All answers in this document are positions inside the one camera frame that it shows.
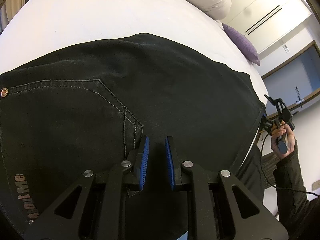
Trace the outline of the dark sleeve right forearm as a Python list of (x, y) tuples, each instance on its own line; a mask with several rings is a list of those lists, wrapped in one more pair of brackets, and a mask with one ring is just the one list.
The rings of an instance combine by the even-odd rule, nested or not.
[(279, 221), (289, 239), (319, 239), (319, 198), (307, 199), (298, 159), (298, 146), (277, 163), (273, 172), (277, 189)]

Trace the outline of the person right hand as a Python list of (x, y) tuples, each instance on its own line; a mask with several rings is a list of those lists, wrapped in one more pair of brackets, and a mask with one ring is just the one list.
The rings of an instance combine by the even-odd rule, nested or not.
[(295, 135), (284, 121), (279, 126), (273, 125), (271, 131), (271, 149), (279, 159), (286, 158), (295, 149)]

